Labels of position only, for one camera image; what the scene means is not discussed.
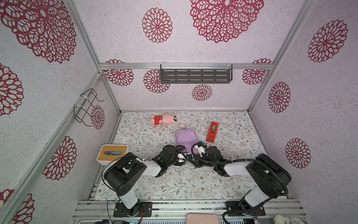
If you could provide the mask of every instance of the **purple object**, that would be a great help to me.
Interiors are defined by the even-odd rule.
[[[176,145],[185,146],[183,153],[192,153],[192,146],[195,143],[198,143],[197,134],[192,128],[176,131],[175,139]],[[199,151],[196,148],[194,148],[193,151],[195,154],[199,154]]]

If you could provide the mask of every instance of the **floral tablecloth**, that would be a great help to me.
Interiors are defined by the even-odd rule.
[[[152,125],[151,115],[163,112],[123,113],[114,144],[125,144],[143,159],[152,159],[167,144],[176,145],[174,133],[178,123],[193,128],[200,141],[205,142],[210,123],[219,123],[215,143],[226,159],[254,158],[266,153],[247,112],[172,112],[177,123]],[[212,167],[195,168],[191,163],[171,166],[161,177],[142,176],[133,186],[139,199],[240,199],[255,182],[249,176],[222,177]],[[115,192],[102,180],[95,200],[117,200]]]

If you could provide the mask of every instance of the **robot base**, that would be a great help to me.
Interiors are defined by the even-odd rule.
[[[239,204],[240,204],[240,201],[227,201],[226,209],[227,209],[227,211],[242,211],[242,208],[240,208]],[[265,213],[264,208],[260,207],[256,210],[252,211],[251,215],[265,216],[266,213]],[[228,216],[250,216],[250,215],[245,215],[243,213],[230,213],[230,214],[228,214]]]
[[[142,215],[142,212],[140,209],[143,210],[143,217],[151,217],[152,216],[152,202],[139,202],[139,209],[137,214],[135,214],[132,217],[140,217]],[[113,213],[113,217],[121,218],[121,217],[131,217],[124,207],[122,203],[117,203],[116,208]]]

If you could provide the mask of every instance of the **pink plush toy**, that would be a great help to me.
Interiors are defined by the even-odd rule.
[[[174,116],[172,114],[163,114],[163,115],[158,115],[158,116],[152,115],[152,118],[150,119],[150,121],[154,125],[172,124],[172,123],[176,122],[176,116]]]

